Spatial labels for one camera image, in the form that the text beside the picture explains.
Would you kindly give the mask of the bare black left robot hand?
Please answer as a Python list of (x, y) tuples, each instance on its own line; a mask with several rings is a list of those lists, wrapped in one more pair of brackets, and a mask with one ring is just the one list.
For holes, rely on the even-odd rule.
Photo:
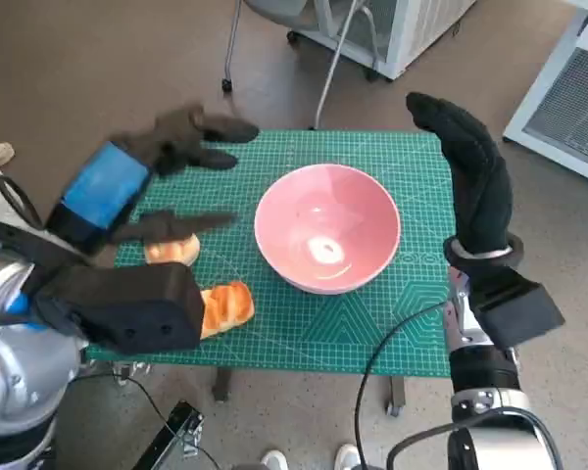
[(168, 177), (191, 166), (229, 170), (238, 160), (211, 142), (244, 144), (259, 128), (248, 120), (209, 114), (189, 104), (156, 117), (135, 132), (110, 136), (67, 184), (46, 220), (46, 229), (79, 251), (94, 255), (107, 244), (180, 241), (229, 224), (227, 211), (179, 216), (172, 210), (128, 218), (155, 176)]

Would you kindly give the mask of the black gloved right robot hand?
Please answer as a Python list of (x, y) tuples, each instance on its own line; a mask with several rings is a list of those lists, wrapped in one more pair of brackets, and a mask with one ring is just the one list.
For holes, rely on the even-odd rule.
[(406, 106), (417, 128), (440, 141), (452, 174), (456, 237), (472, 256), (508, 247), (513, 191), (505, 159), (487, 127), (442, 98), (411, 92)]

